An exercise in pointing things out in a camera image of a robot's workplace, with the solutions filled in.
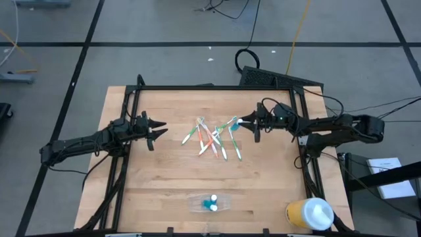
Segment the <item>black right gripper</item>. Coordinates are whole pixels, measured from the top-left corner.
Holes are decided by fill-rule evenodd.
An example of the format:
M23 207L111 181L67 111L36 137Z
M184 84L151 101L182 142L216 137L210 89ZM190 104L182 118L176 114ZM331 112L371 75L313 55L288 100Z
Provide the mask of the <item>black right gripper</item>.
M244 123L243 127L254 132L255 142L260 142L260 131L267 130L270 132L272 130L272 114L267 110L263 103L257 103L256 111L253 111L250 115L241 117L243 122L254 122L253 123Z

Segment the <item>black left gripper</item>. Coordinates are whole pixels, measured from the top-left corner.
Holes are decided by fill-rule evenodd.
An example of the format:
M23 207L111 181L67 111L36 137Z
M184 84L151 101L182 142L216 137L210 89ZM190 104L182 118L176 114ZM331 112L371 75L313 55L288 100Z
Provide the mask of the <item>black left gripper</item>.
M163 135L165 132L167 132L168 129L163 128L161 130L152 130L152 128L158 128L164 125L166 125L165 122L152 120L147 116L146 111L142 111L140 116L136 117L134 131L141 138L145 138L147 140L148 150L153 151L153 141L156 140L159 136Z

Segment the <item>green and white toothbrush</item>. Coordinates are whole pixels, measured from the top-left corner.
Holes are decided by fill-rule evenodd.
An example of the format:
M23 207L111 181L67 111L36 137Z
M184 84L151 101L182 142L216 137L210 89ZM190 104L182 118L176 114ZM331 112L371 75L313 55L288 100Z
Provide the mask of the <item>green and white toothbrush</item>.
M227 157L227 154L226 154L224 143L223 143L222 138L220 136L220 129L217 126L215 126L215 132L216 132L216 137L218 138L218 141L220 142L220 147L221 147L221 151L222 151L224 160L228 161L228 157Z
M235 138L234 138L234 135L233 135L233 130L232 130L232 127L231 127L231 126L229 126L229 127L228 127L228 132L229 132L229 134L230 134L230 137L231 137L232 143L233 143L233 145L234 145L234 148L235 148L235 151L236 151L237 157L238 157L238 159L239 159L240 161L242 161L241 153L240 153L240 150L239 150L239 148L238 148L237 142L236 142L236 140L235 140Z
M217 126L212 133L212 135L216 135L217 133L221 132L225 127L230 125L232 122L235 122L237 120L237 116L232 117L228 122L224 123L222 126Z
M192 135L195 133L195 131L199 129L199 123L203 122L203 120L204 120L204 117L199 117L199 118L196 119L196 121L195 121L196 126L193 127L191 129L191 131L188 133L188 135L183 139L182 145L184 145L190 139L190 137L192 137Z

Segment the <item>plastic-wrapped orange toothbrush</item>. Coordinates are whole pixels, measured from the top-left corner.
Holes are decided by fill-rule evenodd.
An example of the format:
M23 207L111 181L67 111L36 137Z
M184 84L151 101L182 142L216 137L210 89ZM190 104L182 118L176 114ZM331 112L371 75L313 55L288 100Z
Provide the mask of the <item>plastic-wrapped orange toothbrush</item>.
M214 142L216 142L219 146L221 146L221 143L219 142L218 138L210 131L210 129L205 124L204 117L200 117L200 124L207 131L207 134L214 140Z

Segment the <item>black perforated computer case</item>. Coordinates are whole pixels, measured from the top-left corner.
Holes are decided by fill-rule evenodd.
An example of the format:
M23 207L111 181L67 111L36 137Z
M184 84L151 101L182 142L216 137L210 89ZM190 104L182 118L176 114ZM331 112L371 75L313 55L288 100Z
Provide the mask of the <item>black perforated computer case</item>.
M285 74L279 74L268 70L262 70L250 66L244 66L240 86L270 86L274 88L303 88L303 87L319 87L324 89L323 83L306 80Z

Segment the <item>clear acrylic organizer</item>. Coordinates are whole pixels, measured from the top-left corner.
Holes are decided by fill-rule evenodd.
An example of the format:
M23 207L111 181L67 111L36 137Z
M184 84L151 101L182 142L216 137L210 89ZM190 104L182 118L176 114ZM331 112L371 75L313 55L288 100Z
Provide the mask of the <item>clear acrylic organizer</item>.
M201 194L197 196L191 196L188 200L189 210L194 213L212 213L212 212L219 212L231 209L232 204L232 197L227 194L216 194L218 196L218 200L215 203L218 206L217 211L207 211L203 207L203 200L205 196L209 196L211 194Z

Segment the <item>yellow wipes canister white lid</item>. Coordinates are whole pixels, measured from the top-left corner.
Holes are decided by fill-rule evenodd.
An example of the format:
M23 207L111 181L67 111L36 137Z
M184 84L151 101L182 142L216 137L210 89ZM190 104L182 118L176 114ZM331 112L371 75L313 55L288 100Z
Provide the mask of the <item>yellow wipes canister white lid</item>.
M319 197L289 203L285 216L290 224L310 230L327 230L334 222L332 207Z

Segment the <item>grey desk foot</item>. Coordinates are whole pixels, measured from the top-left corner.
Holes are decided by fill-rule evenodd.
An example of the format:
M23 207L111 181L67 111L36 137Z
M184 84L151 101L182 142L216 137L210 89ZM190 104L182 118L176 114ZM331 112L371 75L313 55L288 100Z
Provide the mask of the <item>grey desk foot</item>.
M0 73L0 82L33 84L34 77L27 74Z
M67 8L71 5L71 0L11 0L18 7L25 8Z

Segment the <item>black chair base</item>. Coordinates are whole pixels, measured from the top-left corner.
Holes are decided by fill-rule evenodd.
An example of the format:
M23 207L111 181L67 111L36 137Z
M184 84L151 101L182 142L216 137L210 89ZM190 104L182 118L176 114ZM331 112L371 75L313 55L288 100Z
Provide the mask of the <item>black chair base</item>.
M0 103L0 133L4 130L13 115L11 104Z

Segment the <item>white booklet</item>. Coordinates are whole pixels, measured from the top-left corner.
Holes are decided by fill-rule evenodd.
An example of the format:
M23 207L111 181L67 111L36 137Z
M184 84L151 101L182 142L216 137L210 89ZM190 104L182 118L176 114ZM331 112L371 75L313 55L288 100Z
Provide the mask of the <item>white booklet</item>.
M401 163L397 157L367 159L366 164L368 165L371 174L377 174L379 172L401 167ZM414 189L408 180L379 186L378 191L382 199L395 199L415 196Z

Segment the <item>black aluminium table frame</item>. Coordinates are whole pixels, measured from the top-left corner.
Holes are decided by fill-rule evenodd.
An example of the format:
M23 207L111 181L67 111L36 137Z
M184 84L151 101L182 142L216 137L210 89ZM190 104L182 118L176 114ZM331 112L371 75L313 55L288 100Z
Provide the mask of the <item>black aluminium table frame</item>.
M239 129L234 138L222 133L228 161L211 150L202 155L197 135L182 145L204 117L210 129L252 112L263 101L291 103L287 90L190 86L185 89L144 89L138 109L166 123L168 131L149 151L143 140L132 144L122 203L111 203L107 227L119 232L272 233L300 232L288 223L288 203L305 199L302 172L297 169L298 145L284 130L265 133L256 143L250 131ZM189 210L188 198L201 194L227 194L231 209L212 213Z

